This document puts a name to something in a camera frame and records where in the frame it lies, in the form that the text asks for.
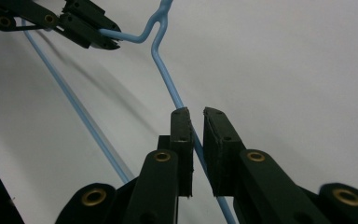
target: white wall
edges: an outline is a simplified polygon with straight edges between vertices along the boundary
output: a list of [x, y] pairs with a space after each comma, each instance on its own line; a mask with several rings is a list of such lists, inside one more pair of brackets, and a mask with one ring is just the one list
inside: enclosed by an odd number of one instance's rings
[[[38, 3], [57, 13], [64, 5]], [[95, 3], [140, 34], [159, 1]], [[33, 35], [138, 175], [174, 110], [152, 38], [104, 51]], [[358, 188], [358, 1], [174, 1], [160, 52], [200, 135], [203, 108], [215, 107], [298, 185]], [[223, 223], [195, 168], [179, 223]], [[23, 33], [0, 32], [0, 176], [26, 223], [54, 222], [90, 183], [122, 185]]]

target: white backdrop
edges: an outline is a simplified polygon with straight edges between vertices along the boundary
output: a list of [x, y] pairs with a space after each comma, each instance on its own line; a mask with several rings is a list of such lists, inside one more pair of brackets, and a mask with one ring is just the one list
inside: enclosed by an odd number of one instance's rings
[[[159, 4], [94, 2], [137, 35]], [[57, 13], [64, 6], [38, 3]], [[358, 188], [358, 1], [182, 0], [169, 16], [160, 53], [200, 137], [202, 110], [215, 107], [298, 185]], [[174, 110], [152, 38], [105, 51], [42, 34], [33, 32], [138, 175]], [[180, 201], [179, 223], [224, 223], [195, 161], [194, 197]], [[0, 176], [26, 223], [53, 223], [90, 183], [122, 185], [23, 33], [0, 32]]]

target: brass screw insert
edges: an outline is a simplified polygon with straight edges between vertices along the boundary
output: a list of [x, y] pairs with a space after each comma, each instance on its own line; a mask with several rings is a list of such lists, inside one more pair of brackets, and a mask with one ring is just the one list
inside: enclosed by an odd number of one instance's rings
[[0, 17], [0, 25], [4, 27], [9, 27], [11, 24], [11, 21], [8, 17]]
[[333, 195], [342, 203], [358, 207], [358, 196], [348, 189], [333, 189]]
[[166, 152], [158, 152], [154, 155], [156, 161], [168, 161], [171, 159], [171, 155]]
[[48, 23], [53, 23], [54, 22], [54, 17], [48, 14], [48, 15], [45, 16], [45, 21], [48, 22]]
[[266, 157], [259, 152], [249, 152], [247, 157], [251, 161], [264, 161]]
[[81, 202], [86, 206], [94, 206], [102, 203], [106, 198], [104, 189], [91, 189], [81, 197]]

